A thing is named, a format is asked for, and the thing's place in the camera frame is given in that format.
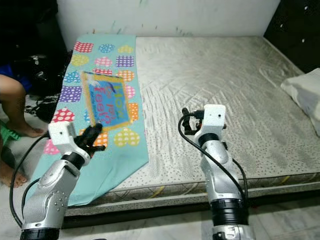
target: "yellow stripe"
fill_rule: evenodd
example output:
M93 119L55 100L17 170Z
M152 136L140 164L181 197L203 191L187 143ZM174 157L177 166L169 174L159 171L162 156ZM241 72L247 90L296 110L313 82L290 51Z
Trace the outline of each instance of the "yellow stripe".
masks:
M288 181L288 179L290 178L290 176L286 176L279 185L284 184L286 181Z
M155 191L155 193L154 193L152 196L148 197L148 198L149 198L149 199L153 199L154 197L156 197L157 195L159 195L164 189L165 189L165 186L159 187L159 189L158 189L157 191Z

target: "pillow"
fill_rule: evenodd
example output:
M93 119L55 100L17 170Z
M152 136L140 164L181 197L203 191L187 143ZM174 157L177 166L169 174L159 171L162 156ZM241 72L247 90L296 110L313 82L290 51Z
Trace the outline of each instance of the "pillow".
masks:
M281 88L309 116L320 137L320 68L284 80Z

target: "mattress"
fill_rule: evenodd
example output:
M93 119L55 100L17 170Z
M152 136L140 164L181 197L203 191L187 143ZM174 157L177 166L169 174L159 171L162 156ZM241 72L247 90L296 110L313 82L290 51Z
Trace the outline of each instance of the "mattress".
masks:
M183 107L205 104L226 106L250 197L320 189L320 138L280 88L302 72L264 38L138 37L136 64L149 163L67 216L207 202L200 153L177 130Z

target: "teal towel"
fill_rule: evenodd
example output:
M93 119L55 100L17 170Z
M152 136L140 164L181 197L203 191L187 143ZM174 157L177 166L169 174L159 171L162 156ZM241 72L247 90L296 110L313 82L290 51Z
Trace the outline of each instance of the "teal towel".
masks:
M89 165L81 169L69 206L90 203L115 188L149 160L135 48L134 35L87 34L76 41L52 121L73 121L77 134L89 126L90 112L81 81L81 75L88 72L123 78L130 124L99 136L95 143L107 148L95 153ZM133 140L126 140L125 135ZM60 157L57 148L48 140L32 179L41 177Z

